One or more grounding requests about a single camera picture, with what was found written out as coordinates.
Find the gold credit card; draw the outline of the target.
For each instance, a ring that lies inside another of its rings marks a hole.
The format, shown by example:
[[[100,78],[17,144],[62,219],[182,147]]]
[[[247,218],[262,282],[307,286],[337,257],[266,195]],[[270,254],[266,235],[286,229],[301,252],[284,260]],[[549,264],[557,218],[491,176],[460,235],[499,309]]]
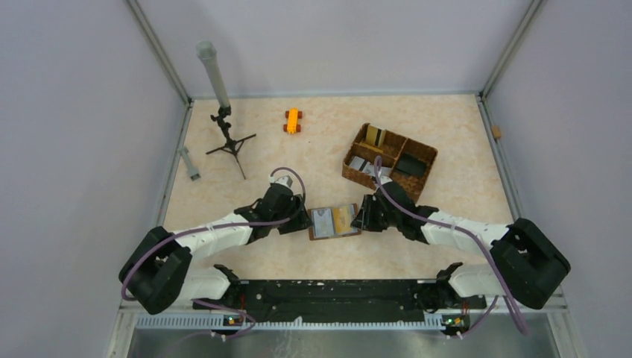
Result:
[[[357,229],[351,225],[355,218],[355,207],[353,204],[334,207],[332,216],[337,236],[357,233]]]
[[[374,148],[381,148],[386,136],[386,130],[380,126],[367,126],[364,143]]]

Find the brown leather card holder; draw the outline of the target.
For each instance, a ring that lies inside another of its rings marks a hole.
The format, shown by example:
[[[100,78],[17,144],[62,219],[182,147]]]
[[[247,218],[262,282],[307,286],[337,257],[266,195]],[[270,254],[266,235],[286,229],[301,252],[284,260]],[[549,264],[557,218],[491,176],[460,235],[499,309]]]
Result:
[[[309,209],[308,215],[312,220],[309,240],[337,239],[362,234],[361,229],[351,225],[357,214],[357,203]]]

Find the silver white credit card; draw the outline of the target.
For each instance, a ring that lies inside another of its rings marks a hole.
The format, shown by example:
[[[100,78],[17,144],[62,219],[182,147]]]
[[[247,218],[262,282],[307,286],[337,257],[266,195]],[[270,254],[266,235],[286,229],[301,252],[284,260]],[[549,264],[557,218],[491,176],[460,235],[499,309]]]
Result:
[[[319,208],[312,211],[312,221],[314,223],[314,238],[324,239],[335,234],[332,210],[330,208]]]

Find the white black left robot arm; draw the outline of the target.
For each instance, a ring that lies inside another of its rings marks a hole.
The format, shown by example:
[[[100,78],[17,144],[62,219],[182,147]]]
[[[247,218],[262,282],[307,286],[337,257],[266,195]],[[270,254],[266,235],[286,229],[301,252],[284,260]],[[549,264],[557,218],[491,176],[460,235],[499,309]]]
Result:
[[[194,269],[193,265],[228,248],[249,245],[270,234],[309,227],[305,193],[295,194],[286,183],[272,183],[249,206],[187,230],[150,229],[121,268],[121,297],[138,302],[155,315],[177,301],[213,300],[230,308],[239,297],[225,268]]]

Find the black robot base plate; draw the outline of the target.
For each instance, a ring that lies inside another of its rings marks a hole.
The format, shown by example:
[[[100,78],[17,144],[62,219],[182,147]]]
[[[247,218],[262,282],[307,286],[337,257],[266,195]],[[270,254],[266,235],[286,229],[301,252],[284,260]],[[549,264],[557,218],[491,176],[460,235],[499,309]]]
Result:
[[[382,323],[423,321],[439,310],[484,309],[445,280],[241,280],[215,304],[245,310],[259,323]]]

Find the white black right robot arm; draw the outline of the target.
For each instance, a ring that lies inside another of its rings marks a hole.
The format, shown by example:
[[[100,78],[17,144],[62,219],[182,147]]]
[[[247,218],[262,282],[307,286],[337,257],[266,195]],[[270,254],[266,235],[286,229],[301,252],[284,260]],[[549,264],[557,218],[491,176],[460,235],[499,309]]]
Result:
[[[484,264],[463,264],[438,285],[437,298],[446,307],[470,296],[504,295],[539,310],[571,271],[567,258],[531,220],[490,224],[450,215],[415,204],[393,181],[364,196],[352,226],[370,232],[394,227],[411,241],[483,257]]]

